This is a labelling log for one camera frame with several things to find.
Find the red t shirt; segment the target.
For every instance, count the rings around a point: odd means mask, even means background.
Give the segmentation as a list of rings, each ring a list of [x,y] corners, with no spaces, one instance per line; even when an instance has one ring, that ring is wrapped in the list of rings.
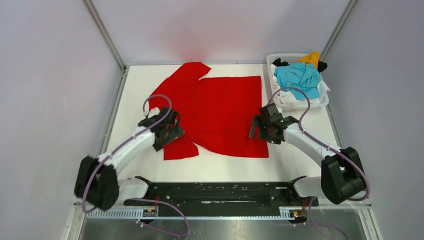
[[[152,92],[149,108],[171,107],[184,130],[164,147],[164,160],[198,156],[199,147],[231,157],[267,158],[267,143],[249,136],[262,106],[261,77],[208,77],[209,72],[201,62],[185,63]]]

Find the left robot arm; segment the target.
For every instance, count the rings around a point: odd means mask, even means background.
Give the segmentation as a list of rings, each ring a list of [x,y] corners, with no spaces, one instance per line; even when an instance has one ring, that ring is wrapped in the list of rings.
[[[153,108],[116,149],[81,160],[73,190],[75,196],[103,211],[117,202],[134,198],[144,206],[152,204],[155,192],[149,188],[148,180],[119,179],[119,176],[144,150],[152,147],[159,151],[183,135],[177,111],[168,107]]]

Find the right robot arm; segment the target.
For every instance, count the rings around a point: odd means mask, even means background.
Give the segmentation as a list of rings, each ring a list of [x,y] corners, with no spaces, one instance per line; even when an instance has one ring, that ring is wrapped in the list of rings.
[[[254,115],[249,136],[270,144],[290,144],[317,163],[319,177],[302,176],[292,181],[287,201],[301,205],[307,197],[326,198],[333,204],[349,200],[360,202],[368,198],[370,183],[359,153],[352,147],[341,148],[312,135],[301,119],[284,117],[275,104],[260,108]]]

